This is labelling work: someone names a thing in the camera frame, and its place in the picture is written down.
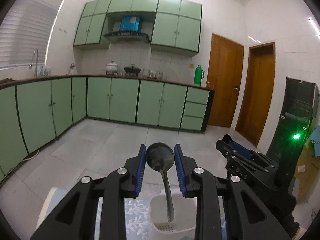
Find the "green thermos flask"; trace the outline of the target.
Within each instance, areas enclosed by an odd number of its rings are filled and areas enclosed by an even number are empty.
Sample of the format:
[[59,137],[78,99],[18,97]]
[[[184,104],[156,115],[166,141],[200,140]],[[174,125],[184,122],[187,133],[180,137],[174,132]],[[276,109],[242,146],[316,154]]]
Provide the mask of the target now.
[[194,84],[200,86],[203,78],[204,78],[204,71],[202,67],[198,65],[195,69]]

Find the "white plastic utensil holder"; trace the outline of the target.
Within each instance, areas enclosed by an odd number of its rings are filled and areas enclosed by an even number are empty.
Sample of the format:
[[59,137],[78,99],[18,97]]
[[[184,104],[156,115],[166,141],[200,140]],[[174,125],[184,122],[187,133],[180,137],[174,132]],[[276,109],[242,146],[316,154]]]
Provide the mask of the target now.
[[184,198],[178,188],[171,191],[174,220],[168,222],[164,190],[150,200],[149,239],[193,239],[196,224],[196,199]]

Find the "black wok on stove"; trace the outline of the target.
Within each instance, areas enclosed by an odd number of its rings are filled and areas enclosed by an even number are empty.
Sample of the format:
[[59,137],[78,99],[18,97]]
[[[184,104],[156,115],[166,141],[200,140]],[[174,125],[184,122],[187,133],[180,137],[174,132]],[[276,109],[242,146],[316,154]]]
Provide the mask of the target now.
[[138,76],[141,69],[136,67],[134,64],[131,64],[130,66],[124,67],[125,75],[126,76]]

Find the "green kitchen cabinets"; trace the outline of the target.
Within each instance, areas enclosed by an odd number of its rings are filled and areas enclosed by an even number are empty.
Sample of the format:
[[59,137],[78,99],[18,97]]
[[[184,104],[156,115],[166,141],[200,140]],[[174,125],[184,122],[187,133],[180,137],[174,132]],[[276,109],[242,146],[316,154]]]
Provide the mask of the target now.
[[85,118],[191,132],[207,128],[211,89],[115,76],[1,81],[1,177]]
[[202,5],[187,0],[94,0],[85,4],[73,46],[142,42],[152,50],[199,53]]

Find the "black glass cabinet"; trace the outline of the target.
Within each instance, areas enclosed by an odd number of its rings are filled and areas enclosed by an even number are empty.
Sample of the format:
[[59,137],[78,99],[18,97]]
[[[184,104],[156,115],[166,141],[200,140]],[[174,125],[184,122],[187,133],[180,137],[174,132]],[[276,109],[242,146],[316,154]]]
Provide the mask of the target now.
[[315,83],[286,78],[279,122],[266,156],[280,162],[285,153],[300,155],[316,118],[319,88]]

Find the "right brown wooden door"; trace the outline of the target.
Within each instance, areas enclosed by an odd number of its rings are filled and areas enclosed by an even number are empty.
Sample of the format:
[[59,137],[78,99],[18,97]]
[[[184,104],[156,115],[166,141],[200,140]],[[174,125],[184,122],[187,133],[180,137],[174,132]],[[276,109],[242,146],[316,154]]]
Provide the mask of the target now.
[[249,48],[244,97],[235,130],[254,146],[258,145],[269,113],[275,70],[274,42]]

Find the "blue patterned table mat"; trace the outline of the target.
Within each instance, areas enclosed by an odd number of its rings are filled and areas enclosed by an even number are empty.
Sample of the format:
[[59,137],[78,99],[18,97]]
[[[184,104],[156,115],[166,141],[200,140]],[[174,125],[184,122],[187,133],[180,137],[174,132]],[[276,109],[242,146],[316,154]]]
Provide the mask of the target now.
[[[52,187],[40,212],[36,230],[61,202],[67,190]],[[166,197],[164,190],[153,196],[125,198],[125,226],[127,239],[194,239],[196,224],[196,198],[184,198],[179,189],[173,189],[172,200],[175,218],[167,221]],[[99,199],[95,220],[94,239],[99,239],[101,208],[103,197]]]

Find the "brown wooden door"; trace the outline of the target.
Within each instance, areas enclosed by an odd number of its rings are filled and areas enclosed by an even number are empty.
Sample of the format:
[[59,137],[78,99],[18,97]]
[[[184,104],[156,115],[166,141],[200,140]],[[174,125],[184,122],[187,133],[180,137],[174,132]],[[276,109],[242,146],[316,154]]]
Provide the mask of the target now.
[[208,124],[231,127],[241,85],[244,46],[213,34],[207,87],[214,90]]
[[258,145],[269,113],[275,70],[274,42],[249,48],[244,97],[235,130],[254,146]]

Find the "green lower kitchen cabinets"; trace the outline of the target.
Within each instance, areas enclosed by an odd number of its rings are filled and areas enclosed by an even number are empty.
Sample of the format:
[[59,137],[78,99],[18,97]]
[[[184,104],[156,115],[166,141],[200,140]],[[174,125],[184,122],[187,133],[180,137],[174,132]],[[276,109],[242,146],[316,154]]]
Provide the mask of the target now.
[[207,128],[211,89],[115,76],[1,81],[1,177],[85,118],[191,132]]

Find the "white cooking pot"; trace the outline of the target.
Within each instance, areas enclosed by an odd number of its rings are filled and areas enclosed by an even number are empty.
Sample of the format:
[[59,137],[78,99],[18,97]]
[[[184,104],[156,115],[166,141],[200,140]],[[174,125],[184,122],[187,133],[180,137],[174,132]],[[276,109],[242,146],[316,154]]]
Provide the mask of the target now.
[[118,64],[114,61],[106,64],[106,75],[117,75],[118,74]]

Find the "black metal spoon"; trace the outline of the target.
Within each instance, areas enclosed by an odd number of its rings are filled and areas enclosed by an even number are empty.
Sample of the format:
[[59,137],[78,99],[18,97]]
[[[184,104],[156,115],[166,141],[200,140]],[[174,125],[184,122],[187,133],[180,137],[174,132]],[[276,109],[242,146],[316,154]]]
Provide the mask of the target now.
[[168,222],[171,223],[174,220],[175,212],[168,180],[168,171],[175,162],[173,150],[163,142],[153,143],[146,150],[146,162],[151,169],[159,172],[162,176],[167,201]]

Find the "chrome sink faucet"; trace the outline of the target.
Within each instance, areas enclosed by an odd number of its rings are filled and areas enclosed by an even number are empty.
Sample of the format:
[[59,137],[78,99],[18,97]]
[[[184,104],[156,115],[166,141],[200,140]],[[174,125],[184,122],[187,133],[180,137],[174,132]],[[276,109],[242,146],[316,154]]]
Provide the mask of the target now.
[[34,77],[38,76],[38,74],[37,74],[38,62],[39,62],[39,50],[35,49],[34,52],[33,52],[31,63],[29,64],[29,69],[32,69],[33,65],[35,64]]

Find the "left brown wooden door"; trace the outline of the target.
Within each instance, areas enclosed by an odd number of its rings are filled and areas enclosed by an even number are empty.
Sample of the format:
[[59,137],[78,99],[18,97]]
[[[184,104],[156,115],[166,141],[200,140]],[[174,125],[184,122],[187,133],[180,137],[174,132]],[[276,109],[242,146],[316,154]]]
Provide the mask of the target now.
[[214,90],[208,124],[231,127],[241,85],[244,46],[213,34],[207,87]]

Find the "range hood with blue box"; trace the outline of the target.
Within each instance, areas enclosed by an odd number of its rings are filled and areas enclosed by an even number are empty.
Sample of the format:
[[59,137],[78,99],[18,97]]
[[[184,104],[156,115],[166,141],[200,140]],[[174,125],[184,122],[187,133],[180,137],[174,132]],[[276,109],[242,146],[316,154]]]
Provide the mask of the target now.
[[150,43],[149,34],[142,32],[140,16],[107,16],[107,31],[103,37],[111,43],[143,42]]

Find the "white window blind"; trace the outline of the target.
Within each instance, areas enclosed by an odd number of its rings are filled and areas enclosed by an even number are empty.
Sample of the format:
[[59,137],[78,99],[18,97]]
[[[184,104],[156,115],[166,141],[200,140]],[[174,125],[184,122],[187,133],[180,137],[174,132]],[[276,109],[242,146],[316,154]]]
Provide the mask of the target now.
[[1,68],[45,64],[64,0],[16,0],[1,23]]

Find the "green upper kitchen cabinets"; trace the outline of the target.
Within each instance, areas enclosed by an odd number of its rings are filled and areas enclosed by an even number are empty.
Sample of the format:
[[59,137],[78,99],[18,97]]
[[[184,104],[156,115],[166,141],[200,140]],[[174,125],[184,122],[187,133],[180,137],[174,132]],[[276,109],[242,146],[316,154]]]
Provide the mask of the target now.
[[85,4],[73,46],[142,42],[152,50],[199,53],[202,5],[187,0],[94,0]]

